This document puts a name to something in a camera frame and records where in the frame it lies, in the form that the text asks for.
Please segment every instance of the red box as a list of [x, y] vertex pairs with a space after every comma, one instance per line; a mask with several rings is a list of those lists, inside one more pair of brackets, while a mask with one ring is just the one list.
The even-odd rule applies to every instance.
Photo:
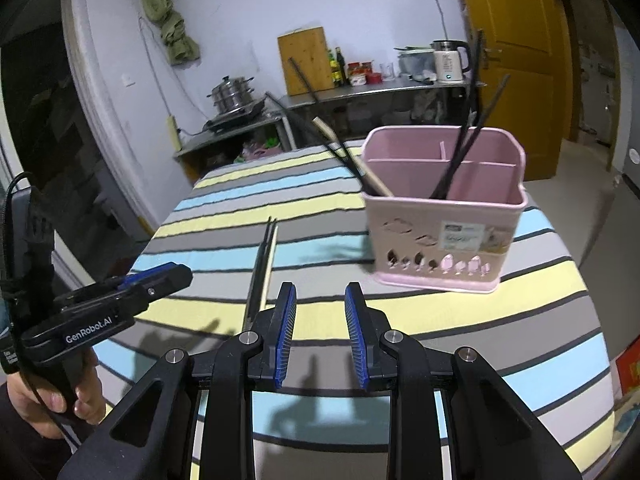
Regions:
[[616, 359], [622, 394], [640, 386], [640, 336]]

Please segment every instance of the bottle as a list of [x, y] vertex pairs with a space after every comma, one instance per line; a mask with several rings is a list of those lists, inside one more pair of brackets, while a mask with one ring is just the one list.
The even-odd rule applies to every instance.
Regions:
[[344, 83], [342, 82], [342, 76], [340, 75], [340, 65], [335, 60], [334, 53], [330, 48], [327, 49], [329, 54], [329, 65], [331, 66], [331, 79], [334, 80], [334, 87], [342, 86]]
[[349, 80], [347, 79], [347, 75], [344, 71], [344, 57], [342, 56], [342, 51], [339, 46], [335, 47], [335, 60], [338, 62], [338, 65], [340, 65], [340, 76], [342, 77], [342, 82], [344, 84], [348, 84]]

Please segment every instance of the striped tablecloth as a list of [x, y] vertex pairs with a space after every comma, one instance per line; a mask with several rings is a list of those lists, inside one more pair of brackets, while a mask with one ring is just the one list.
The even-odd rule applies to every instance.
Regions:
[[[268, 301], [281, 282], [291, 281], [298, 313], [283, 389], [254, 393], [258, 478], [385, 477], [388, 397], [365, 397], [357, 389], [343, 304], [350, 281], [361, 283], [368, 304], [383, 310], [392, 327], [426, 346], [478, 349], [584, 477], [593, 477], [613, 430], [609, 361], [585, 285], [542, 211], [531, 205], [523, 213], [493, 294], [411, 290], [373, 280], [358, 191], [321, 148], [223, 168], [200, 180], [134, 264], [143, 270], [184, 263], [194, 271], [193, 283], [96, 347], [108, 401], [118, 402], [166, 350], [200, 352], [240, 332], [257, 246], [273, 216], [280, 223]], [[442, 410], [438, 415], [450, 478]], [[201, 431], [200, 421], [194, 478]]]

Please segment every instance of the human hand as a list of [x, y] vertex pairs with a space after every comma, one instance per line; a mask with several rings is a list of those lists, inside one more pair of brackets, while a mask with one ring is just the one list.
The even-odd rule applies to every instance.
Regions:
[[[93, 349], [84, 352], [84, 375], [76, 387], [78, 400], [74, 405], [74, 413], [89, 424], [100, 423], [106, 412], [106, 402], [102, 396], [102, 383], [95, 367], [98, 358]], [[30, 375], [31, 384], [37, 389], [42, 402], [55, 413], [66, 411], [65, 398], [48, 381]], [[38, 403], [36, 396], [24, 383], [20, 373], [8, 375], [6, 378], [9, 399], [15, 411], [26, 420], [34, 430], [46, 438], [62, 438], [62, 433], [51, 420], [46, 410]]]

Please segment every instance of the blue stripe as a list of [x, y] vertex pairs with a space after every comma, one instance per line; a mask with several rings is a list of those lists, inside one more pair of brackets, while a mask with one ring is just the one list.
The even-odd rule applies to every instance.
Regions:
[[[538, 209], [525, 211], [515, 236], [551, 228], [549, 220]], [[251, 270], [254, 268], [258, 246], [210, 251], [176, 251], [161, 254], [141, 254], [133, 264], [137, 272], [151, 269], [167, 262], [185, 264], [191, 270]], [[368, 235], [333, 235], [301, 242], [276, 245], [274, 268], [329, 262], [349, 262], [373, 258]]]
[[[95, 347], [98, 359], [137, 381], [154, 360], [107, 340]], [[577, 390], [609, 368], [602, 334], [543, 363], [506, 376], [509, 386], [533, 411]], [[206, 402], [200, 405], [204, 413]], [[440, 437], [447, 436], [442, 399], [436, 392]], [[299, 397], [254, 393], [254, 431], [276, 438], [319, 444], [386, 444], [388, 399], [383, 397]]]
[[329, 168], [328, 170], [312, 171], [311, 173], [286, 176], [268, 182], [259, 182], [249, 186], [236, 187], [224, 191], [217, 191], [194, 198], [187, 198], [180, 202], [175, 208], [176, 211], [190, 209], [199, 205], [213, 204], [222, 202], [223, 200], [231, 200], [233, 198], [242, 198], [243, 196], [265, 193], [268, 191], [277, 191], [279, 189], [288, 189], [291, 187], [306, 186], [308, 184], [317, 184], [318, 182], [326, 182], [336, 178], [350, 178], [351, 173], [344, 168]]
[[540, 209], [530, 209], [520, 215], [520, 221], [513, 237], [528, 235], [542, 229], [553, 229], [553, 226]]

